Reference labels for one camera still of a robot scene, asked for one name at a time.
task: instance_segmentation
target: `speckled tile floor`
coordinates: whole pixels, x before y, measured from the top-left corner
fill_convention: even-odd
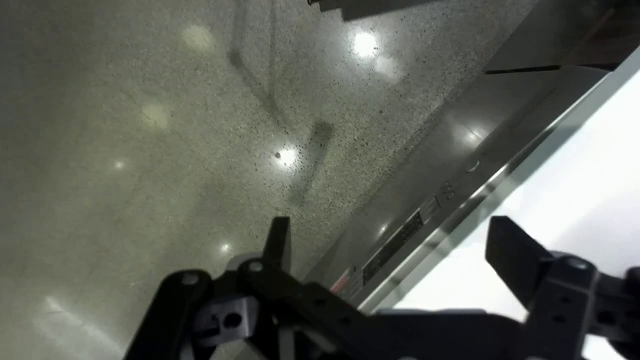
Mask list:
[[[3,0],[3,357],[121,357],[164,274],[275,213],[305,274],[533,4]]]

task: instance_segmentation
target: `floor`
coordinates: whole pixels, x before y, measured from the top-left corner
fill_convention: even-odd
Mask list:
[[[307,274],[533,4],[3,0],[4,357],[121,357],[164,274],[277,213]]]

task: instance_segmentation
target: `polished floor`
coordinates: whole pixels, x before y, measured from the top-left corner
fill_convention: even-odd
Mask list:
[[[0,0],[3,357],[121,357],[164,274],[277,213],[307,274],[533,4]]]

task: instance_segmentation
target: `black mechanical part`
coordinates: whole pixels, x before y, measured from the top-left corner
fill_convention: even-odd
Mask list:
[[[579,360],[587,334],[640,360],[640,267],[625,280],[600,274],[493,218],[487,259],[531,309],[525,324],[479,309],[367,316],[287,274],[289,223],[277,218],[263,257],[217,280],[200,270],[169,275],[127,360],[208,360],[235,340],[269,360]]]

